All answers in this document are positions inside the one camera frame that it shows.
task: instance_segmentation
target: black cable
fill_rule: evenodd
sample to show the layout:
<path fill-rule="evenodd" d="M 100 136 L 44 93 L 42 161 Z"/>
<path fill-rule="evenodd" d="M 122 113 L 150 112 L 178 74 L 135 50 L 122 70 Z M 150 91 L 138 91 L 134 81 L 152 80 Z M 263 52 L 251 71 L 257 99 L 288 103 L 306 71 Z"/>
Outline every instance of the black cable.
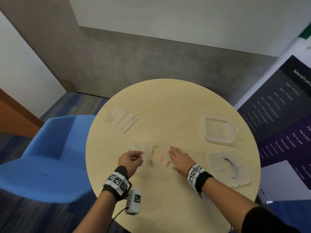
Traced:
<path fill-rule="evenodd" d="M 122 213 L 122 212 L 123 212 L 124 210 L 126 210 L 126 209 L 128 209 L 128 207 L 122 209 L 122 210 L 112 219 L 112 221 L 110 222 L 109 227 L 108 227 L 108 229 L 107 229 L 107 233 L 108 233 L 108 231 L 109 231 L 109 228 L 110 228 L 110 226 L 111 226 L 111 223 L 116 219 L 116 217 L 117 217 L 120 213 Z"/>

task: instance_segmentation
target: person's left hand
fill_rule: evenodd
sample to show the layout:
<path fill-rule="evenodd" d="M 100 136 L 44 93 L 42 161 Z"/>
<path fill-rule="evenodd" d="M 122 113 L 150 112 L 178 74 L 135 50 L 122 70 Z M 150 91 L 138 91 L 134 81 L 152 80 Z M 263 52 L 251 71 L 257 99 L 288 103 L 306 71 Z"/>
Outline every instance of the person's left hand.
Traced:
<path fill-rule="evenodd" d="M 142 151 L 129 151 L 119 157 L 118 167 L 125 166 L 127 169 L 128 178 L 134 175 L 137 168 L 142 165 Z"/>

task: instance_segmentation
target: round table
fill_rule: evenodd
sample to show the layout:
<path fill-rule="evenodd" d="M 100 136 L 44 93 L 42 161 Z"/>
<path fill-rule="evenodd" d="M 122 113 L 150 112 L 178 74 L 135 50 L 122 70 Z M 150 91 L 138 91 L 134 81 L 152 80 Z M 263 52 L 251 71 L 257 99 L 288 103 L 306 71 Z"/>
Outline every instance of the round table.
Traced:
<path fill-rule="evenodd" d="M 139 119 L 124 133 L 104 120 L 116 105 Z M 236 141 L 219 145 L 204 140 L 204 114 L 226 115 L 238 127 Z M 117 218 L 122 227 L 138 232 L 223 232 L 230 229 L 213 203 L 204 202 L 187 180 L 173 170 L 170 145 L 187 152 L 209 170 L 205 154 L 235 150 L 247 168 L 250 184 L 236 190 L 255 200 L 260 181 L 260 160 L 253 135 L 239 113 L 214 92 L 194 83 L 176 79 L 154 79 L 129 86 L 113 96 L 99 111 L 91 126 L 86 144 L 86 168 L 92 188 L 99 196 L 105 179 L 114 171 L 118 158 L 132 142 L 144 142 L 155 148 L 143 175 L 135 174 L 132 188 L 142 191 L 138 215 Z M 126 200 L 116 204 L 113 216 L 125 208 Z"/>

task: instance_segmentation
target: person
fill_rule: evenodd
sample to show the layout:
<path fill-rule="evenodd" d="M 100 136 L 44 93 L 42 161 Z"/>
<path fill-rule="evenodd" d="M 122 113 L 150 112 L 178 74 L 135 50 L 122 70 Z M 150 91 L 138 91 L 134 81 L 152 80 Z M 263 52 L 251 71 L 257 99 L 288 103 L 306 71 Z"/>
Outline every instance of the person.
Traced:
<path fill-rule="evenodd" d="M 168 153 L 175 163 L 178 173 L 187 178 L 189 170 L 196 165 L 196 162 L 187 153 L 183 153 L 180 149 L 172 146 Z M 141 154 L 141 151 L 130 151 L 122 154 L 115 172 L 121 173 L 125 170 L 124 176 L 127 178 L 133 176 L 142 164 Z M 296 228 L 283 223 L 265 208 L 259 207 L 250 199 L 217 181 L 207 172 L 202 176 L 205 177 L 201 178 L 201 186 L 196 186 L 196 188 L 201 188 L 201 191 L 216 205 L 237 232 L 299 232 Z M 74 233 L 107 232 L 115 204 L 123 198 L 109 188 L 105 189 L 105 186 L 108 185 L 104 185 L 102 193 Z"/>

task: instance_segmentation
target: qr code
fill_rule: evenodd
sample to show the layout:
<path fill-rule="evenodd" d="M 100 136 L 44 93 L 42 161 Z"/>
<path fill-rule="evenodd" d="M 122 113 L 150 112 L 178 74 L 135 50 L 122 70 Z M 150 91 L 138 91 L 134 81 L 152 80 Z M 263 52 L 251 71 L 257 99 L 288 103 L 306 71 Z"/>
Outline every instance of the qr code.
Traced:
<path fill-rule="evenodd" d="M 139 194 L 135 194 L 134 202 L 140 203 L 140 195 Z"/>
<path fill-rule="evenodd" d="M 120 189 L 122 190 L 122 192 L 124 192 L 126 190 L 127 186 L 126 184 L 124 183 L 124 181 L 121 183 L 120 185 Z"/>
<path fill-rule="evenodd" d="M 114 179 L 113 183 L 119 185 L 119 184 L 121 183 L 121 181 L 122 181 L 122 179 L 121 179 L 120 177 L 117 176 L 117 177 Z"/>
<path fill-rule="evenodd" d="M 111 174 L 111 175 L 110 175 L 110 177 L 108 177 L 108 179 L 107 179 L 107 180 L 112 181 L 112 180 L 115 178 L 115 176 L 116 176 L 116 175 Z"/>
<path fill-rule="evenodd" d="M 196 170 L 200 171 L 202 168 L 200 166 L 195 167 Z"/>
<path fill-rule="evenodd" d="M 197 173 L 197 171 L 195 171 L 194 169 L 192 170 L 192 172 L 190 173 L 191 176 L 195 176 L 195 174 Z"/>

